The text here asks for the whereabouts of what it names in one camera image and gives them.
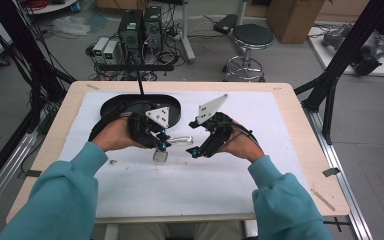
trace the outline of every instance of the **teal long-sleeve shirt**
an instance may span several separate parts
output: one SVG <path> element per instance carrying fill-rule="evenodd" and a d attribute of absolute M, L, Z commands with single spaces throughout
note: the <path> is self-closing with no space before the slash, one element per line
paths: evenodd
<path fill-rule="evenodd" d="M 4 239 L 90 239 L 95 221 L 98 182 L 94 178 L 108 157 L 87 142 L 70 162 L 53 163 L 38 178 L 26 205 L 0 234 Z M 332 239 L 313 200 L 292 174 L 282 175 L 262 157 L 249 167 L 259 239 Z"/>

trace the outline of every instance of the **white paper sheet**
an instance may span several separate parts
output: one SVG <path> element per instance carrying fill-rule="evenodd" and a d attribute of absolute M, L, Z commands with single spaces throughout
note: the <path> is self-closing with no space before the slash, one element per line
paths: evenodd
<path fill-rule="evenodd" d="M 96 174 L 99 181 L 98 218 L 158 217 L 252 213 L 251 193 L 256 185 L 248 173 L 249 163 L 226 153 L 193 159 L 185 150 L 200 146 L 209 133 L 188 126 L 198 105 L 227 93 L 219 109 L 253 130 L 266 154 L 281 172 L 295 174 L 307 188 L 279 109 L 267 92 L 166 92 L 179 100 L 179 123 L 167 130 L 172 137 L 193 136 L 191 146 L 172 146 L 165 163 L 154 163 L 154 150 L 129 148 L 108 152 Z M 121 92 L 88 92 L 67 136 L 60 159 L 72 159 L 83 147 L 90 130 L 100 119 L 102 104 Z"/>

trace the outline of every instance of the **rolling stool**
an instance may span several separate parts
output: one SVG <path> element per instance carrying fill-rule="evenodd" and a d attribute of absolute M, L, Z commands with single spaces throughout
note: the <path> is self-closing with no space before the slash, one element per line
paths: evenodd
<path fill-rule="evenodd" d="M 251 58 L 251 50 L 270 47 L 273 42 L 273 33 L 256 24 L 244 24 L 236 26 L 232 31 L 232 36 L 240 47 L 245 48 L 245 54 L 227 61 L 223 67 L 223 72 L 226 73 L 223 82 L 227 82 L 230 75 L 248 81 L 259 78 L 259 82 L 265 82 L 263 67 L 258 61 Z"/>

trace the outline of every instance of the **black stand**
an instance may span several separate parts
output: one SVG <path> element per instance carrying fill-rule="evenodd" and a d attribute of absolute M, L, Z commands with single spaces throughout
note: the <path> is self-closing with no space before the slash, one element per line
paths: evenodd
<path fill-rule="evenodd" d="M 336 52 L 326 70 L 316 79 L 296 88 L 299 95 L 313 88 L 310 96 L 302 102 L 302 107 L 311 112 L 318 112 L 320 104 L 326 98 L 325 114 L 323 119 L 323 136 L 328 144 L 332 144 L 330 128 L 332 125 L 333 103 L 336 85 L 354 55 L 375 30 L 378 23 L 384 18 L 384 0 L 371 0 L 357 22 L 351 29 L 345 41 Z"/>
<path fill-rule="evenodd" d="M 162 72 L 168 72 L 173 71 L 174 67 L 172 65 L 105 65 L 101 64 L 98 65 L 98 69 L 100 71 L 127 71 L 127 72 L 136 72 L 137 80 L 139 84 L 140 94 L 144 95 L 143 92 L 143 86 L 142 86 L 142 79 L 140 77 L 141 71 L 162 71 Z"/>
<path fill-rule="evenodd" d="M 69 84 L 76 81 L 71 76 L 54 68 L 46 60 L 18 11 L 18 7 L 13 1 L 0 0 L 0 23 L 11 37 L 18 52 L 10 47 L 1 35 L 0 43 L 13 59 L 23 79 L 32 89 L 31 111 L 1 150 L 0 171 L 23 135 L 26 132 L 31 133 L 39 124 L 41 110 L 49 103 L 59 104 L 64 98 L 66 91 L 60 80 Z"/>

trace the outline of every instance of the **computer tower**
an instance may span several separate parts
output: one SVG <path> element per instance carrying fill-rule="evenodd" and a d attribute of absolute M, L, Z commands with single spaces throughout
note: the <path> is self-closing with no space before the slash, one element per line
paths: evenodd
<path fill-rule="evenodd" d="M 142 49 L 144 49 L 145 25 L 141 10 L 129 9 L 124 12 L 118 27 L 118 35 L 124 59 L 127 60 L 128 53 L 133 52 L 135 63 L 143 64 Z"/>
<path fill-rule="evenodd" d="M 149 6 L 145 8 L 144 23 L 148 42 L 148 52 L 158 53 L 163 50 L 161 7 Z"/>

